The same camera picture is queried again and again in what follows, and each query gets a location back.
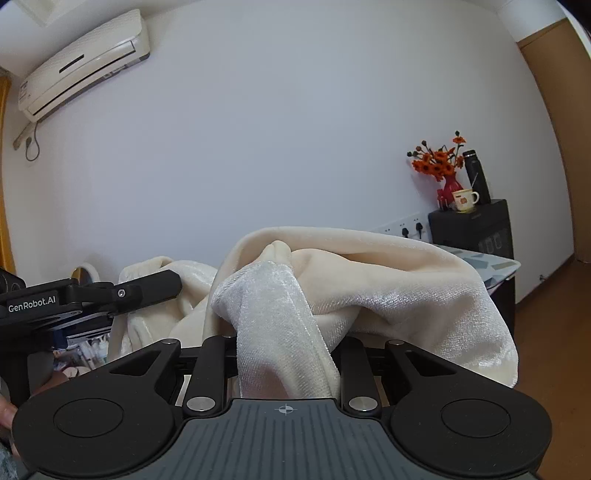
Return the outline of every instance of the curtain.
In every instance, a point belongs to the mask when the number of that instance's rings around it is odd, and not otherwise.
[[[0,267],[16,273],[12,250],[10,249],[8,222],[6,220],[6,209],[4,208],[4,191],[2,189],[2,132],[4,130],[4,113],[6,112],[6,101],[10,85],[9,77],[0,76]]]

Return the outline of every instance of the flower vase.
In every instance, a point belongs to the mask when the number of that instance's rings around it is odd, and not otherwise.
[[[445,198],[447,205],[451,207],[453,205],[453,192],[463,190],[464,188],[460,185],[460,182],[456,180],[456,172],[451,175],[445,175],[445,186],[443,187],[443,197]]]

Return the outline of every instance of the white mug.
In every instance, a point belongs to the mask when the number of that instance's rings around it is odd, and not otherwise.
[[[453,192],[453,199],[458,212],[470,212],[474,209],[474,204],[480,200],[480,194],[472,189],[458,190]]]

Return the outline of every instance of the white cloth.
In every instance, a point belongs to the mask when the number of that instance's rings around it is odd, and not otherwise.
[[[178,273],[183,290],[173,300],[116,317],[111,328],[109,362],[163,338],[177,338],[184,348],[203,342],[207,295],[216,269],[194,261],[156,257],[124,268],[119,283],[162,270]]]
[[[236,332],[243,397],[337,397],[340,378],[329,352],[348,331],[366,346],[400,338],[507,386],[517,381],[515,345],[478,273],[423,242],[264,229],[236,244],[211,290],[204,318],[203,302],[198,313],[183,312],[192,318],[183,331],[173,330],[184,320],[166,304],[130,314],[132,348],[166,336],[193,346],[200,336]],[[193,325],[203,326],[202,335]]]

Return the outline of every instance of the white wall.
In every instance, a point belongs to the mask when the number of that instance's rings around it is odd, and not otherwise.
[[[515,41],[523,40],[564,18],[556,0],[511,0],[498,13]]]
[[[464,0],[465,2],[470,2],[471,4],[479,5],[482,8],[486,8],[491,12],[497,13],[501,8],[503,8],[506,4],[511,2],[512,0]]]
[[[494,13],[457,0],[203,0],[148,27],[152,57],[41,124],[35,163],[9,150],[22,127],[9,114],[4,189],[28,283],[82,261],[105,279],[161,254],[217,266],[261,227],[372,229],[429,212],[437,183],[405,153],[456,129],[509,201],[518,296],[573,252],[554,132]]]

